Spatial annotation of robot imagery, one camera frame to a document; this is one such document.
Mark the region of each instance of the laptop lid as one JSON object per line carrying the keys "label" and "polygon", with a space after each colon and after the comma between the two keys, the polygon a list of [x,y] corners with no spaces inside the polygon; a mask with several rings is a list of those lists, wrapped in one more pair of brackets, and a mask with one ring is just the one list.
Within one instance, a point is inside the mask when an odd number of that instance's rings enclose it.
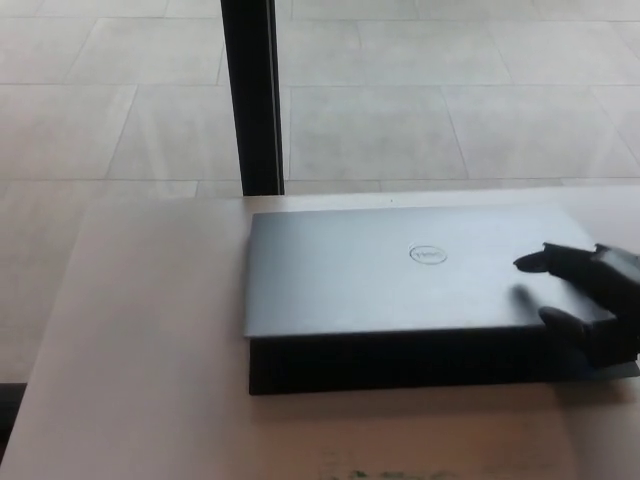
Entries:
{"label": "laptop lid", "polygon": [[250,338],[541,325],[550,305],[606,315],[565,282],[519,272],[543,242],[593,248],[549,205],[257,214]]}

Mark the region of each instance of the tiled floor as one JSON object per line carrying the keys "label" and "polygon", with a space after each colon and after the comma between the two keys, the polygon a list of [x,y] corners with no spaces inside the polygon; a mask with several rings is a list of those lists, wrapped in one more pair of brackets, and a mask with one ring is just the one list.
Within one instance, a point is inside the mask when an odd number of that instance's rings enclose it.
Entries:
{"label": "tiled floor", "polygon": [[[290,194],[640,182],[639,0],[275,0]],[[0,382],[84,211],[241,193],[219,0],[0,0]]]}

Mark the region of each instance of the black pole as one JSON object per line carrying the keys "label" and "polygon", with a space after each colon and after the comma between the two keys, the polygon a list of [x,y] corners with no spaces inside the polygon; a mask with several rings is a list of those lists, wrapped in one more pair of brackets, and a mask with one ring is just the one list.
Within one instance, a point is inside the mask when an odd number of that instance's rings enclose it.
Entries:
{"label": "black pole", "polygon": [[283,195],[273,0],[221,0],[244,195]]}

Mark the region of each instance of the black laptop bottom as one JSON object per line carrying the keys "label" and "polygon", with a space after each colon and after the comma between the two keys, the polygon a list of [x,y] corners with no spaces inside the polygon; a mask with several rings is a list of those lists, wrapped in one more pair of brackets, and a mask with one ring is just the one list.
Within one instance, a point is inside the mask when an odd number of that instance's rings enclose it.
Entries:
{"label": "black laptop bottom", "polygon": [[251,395],[639,375],[633,362],[593,369],[542,326],[250,340]]}

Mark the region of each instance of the white table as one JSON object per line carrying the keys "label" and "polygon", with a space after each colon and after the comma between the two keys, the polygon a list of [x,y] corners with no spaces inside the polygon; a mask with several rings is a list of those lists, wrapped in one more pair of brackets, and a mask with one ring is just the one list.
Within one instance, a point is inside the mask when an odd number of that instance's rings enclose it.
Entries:
{"label": "white table", "polygon": [[640,383],[250,398],[251,213],[557,201],[640,251],[640,187],[186,200],[88,214],[2,480],[640,478]]}

